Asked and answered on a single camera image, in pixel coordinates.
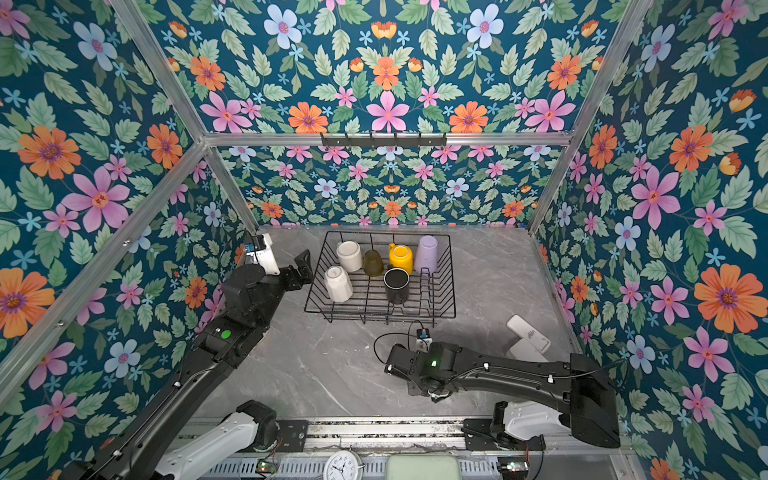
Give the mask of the red interior white mug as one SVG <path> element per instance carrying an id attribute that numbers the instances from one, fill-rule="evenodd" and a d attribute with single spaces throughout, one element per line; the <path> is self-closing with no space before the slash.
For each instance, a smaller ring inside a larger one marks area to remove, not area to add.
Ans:
<path id="1" fill-rule="evenodd" d="M 339 265 L 348 273 L 353 273 L 363 268 L 363 254 L 361 246 L 355 241 L 339 242 L 336 248 Z"/>

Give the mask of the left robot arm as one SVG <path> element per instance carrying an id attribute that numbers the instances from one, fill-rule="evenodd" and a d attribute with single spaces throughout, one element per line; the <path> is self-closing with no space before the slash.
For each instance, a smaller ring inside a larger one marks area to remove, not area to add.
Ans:
<path id="1" fill-rule="evenodd" d="M 167 479 L 162 457 L 205 399 L 264 338 L 285 293 L 313 281 L 311 253 L 269 275 L 258 264 L 237 267 L 224 282 L 224 308 L 198 334 L 169 382 L 130 425 L 89 462 L 74 462 L 63 479 Z"/>

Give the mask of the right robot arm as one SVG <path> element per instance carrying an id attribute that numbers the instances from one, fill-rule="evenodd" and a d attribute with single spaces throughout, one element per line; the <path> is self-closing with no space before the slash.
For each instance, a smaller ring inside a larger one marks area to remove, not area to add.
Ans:
<path id="1" fill-rule="evenodd" d="M 425 352 L 396 344 L 384 371 L 405 380 L 411 395 L 435 403 L 463 391 L 514 397 L 555 411 L 556 422 L 583 443 L 621 445 L 614 383 L 605 366 L 581 354 L 567 361 L 523 361 L 445 342 Z"/>

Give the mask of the yellow mug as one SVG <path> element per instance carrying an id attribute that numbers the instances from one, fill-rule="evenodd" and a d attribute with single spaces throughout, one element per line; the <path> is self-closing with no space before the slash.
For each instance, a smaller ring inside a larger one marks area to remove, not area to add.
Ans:
<path id="1" fill-rule="evenodd" d="M 414 255 L 409 246 L 391 243 L 388 247 L 388 255 L 389 264 L 392 268 L 402 269 L 408 275 L 413 273 Z"/>

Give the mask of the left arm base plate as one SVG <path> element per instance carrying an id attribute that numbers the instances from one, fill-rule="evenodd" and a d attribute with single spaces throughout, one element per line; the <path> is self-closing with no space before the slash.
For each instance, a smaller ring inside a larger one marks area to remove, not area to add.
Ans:
<path id="1" fill-rule="evenodd" d="M 309 422 L 307 420 L 277 420 L 268 429 L 262 442 L 256 440 L 241 453 L 274 454 L 300 453 L 304 451 L 308 439 Z"/>

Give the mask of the lavender plastic cup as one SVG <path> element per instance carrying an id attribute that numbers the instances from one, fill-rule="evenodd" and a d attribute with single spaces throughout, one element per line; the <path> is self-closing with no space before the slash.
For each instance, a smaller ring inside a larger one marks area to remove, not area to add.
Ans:
<path id="1" fill-rule="evenodd" d="M 414 257 L 414 272 L 417 275 L 431 275 L 437 271 L 439 254 L 439 242 L 436 237 L 424 235 L 419 239 L 419 244 Z"/>

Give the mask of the cream white mug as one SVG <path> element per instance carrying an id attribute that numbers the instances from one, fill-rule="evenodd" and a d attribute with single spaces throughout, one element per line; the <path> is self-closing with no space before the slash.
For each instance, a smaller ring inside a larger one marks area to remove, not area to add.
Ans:
<path id="1" fill-rule="evenodd" d="M 350 277 L 341 266 L 334 265 L 328 268 L 324 274 L 324 282 L 333 303 L 344 303 L 353 295 Z"/>

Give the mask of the olive green glass cup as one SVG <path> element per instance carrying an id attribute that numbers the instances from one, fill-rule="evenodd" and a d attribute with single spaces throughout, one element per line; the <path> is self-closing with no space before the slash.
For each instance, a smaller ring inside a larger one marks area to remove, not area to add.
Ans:
<path id="1" fill-rule="evenodd" d="M 363 256 L 363 271 L 371 278 L 379 277 L 384 274 L 384 262 L 376 250 L 369 250 Z"/>

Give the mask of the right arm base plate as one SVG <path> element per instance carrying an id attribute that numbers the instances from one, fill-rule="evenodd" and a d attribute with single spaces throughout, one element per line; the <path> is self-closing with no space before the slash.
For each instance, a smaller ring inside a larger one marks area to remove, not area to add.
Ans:
<path id="1" fill-rule="evenodd" d="M 515 452 L 544 451 L 546 442 L 541 436 L 523 440 L 507 433 L 503 426 L 491 418 L 467 418 L 461 432 L 465 448 L 469 451 L 506 450 Z"/>

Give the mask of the black mug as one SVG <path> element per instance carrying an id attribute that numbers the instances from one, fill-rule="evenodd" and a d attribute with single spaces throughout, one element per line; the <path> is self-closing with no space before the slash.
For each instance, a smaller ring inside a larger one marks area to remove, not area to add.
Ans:
<path id="1" fill-rule="evenodd" d="M 389 303 L 402 305 L 409 298 L 410 276 L 402 268 L 393 267 L 383 277 L 386 298 Z"/>

